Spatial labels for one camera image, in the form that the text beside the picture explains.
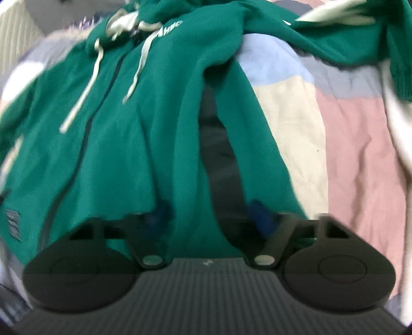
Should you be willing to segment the green hooded sweatshirt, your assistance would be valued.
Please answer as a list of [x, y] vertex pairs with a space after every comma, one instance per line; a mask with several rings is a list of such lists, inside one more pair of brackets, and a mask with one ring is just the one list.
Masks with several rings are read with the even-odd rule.
[[247, 33], [340, 66], [390, 61], [411, 99], [407, 1], [331, 1], [298, 16], [268, 1], [134, 1], [43, 72], [1, 117], [1, 156], [20, 150], [1, 193], [1, 238], [27, 264], [90, 218], [167, 202], [168, 257], [238, 257], [212, 209], [198, 116], [212, 87], [247, 200], [302, 214], [235, 54]]

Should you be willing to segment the white fluffy blanket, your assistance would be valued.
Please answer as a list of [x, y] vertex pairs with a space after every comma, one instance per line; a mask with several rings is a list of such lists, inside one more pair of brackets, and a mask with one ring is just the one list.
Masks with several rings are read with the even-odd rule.
[[406, 170], [411, 174], [412, 168], [412, 132], [411, 102], [401, 100], [395, 92], [394, 82], [390, 74], [390, 62], [381, 64], [383, 99], [387, 114], [388, 128], [395, 149]]

